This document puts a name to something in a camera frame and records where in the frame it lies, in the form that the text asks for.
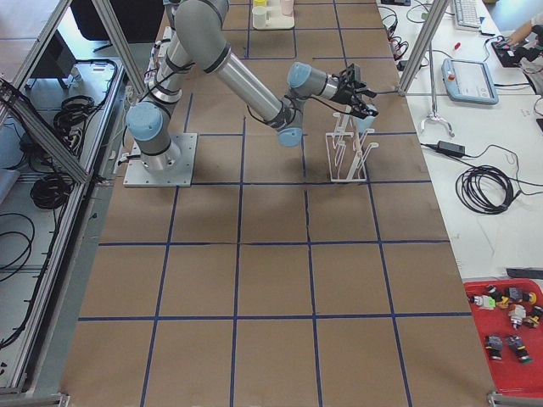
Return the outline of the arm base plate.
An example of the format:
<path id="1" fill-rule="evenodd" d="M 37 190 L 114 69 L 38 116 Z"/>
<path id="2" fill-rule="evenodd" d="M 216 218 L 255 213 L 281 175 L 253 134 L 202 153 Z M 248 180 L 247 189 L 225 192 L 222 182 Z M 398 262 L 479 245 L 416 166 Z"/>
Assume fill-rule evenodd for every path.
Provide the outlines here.
<path id="1" fill-rule="evenodd" d="M 141 153 L 134 142 L 132 154 L 124 177 L 125 187 L 190 187 L 197 149 L 197 133 L 171 135 L 171 145 L 161 155 L 149 156 Z"/>

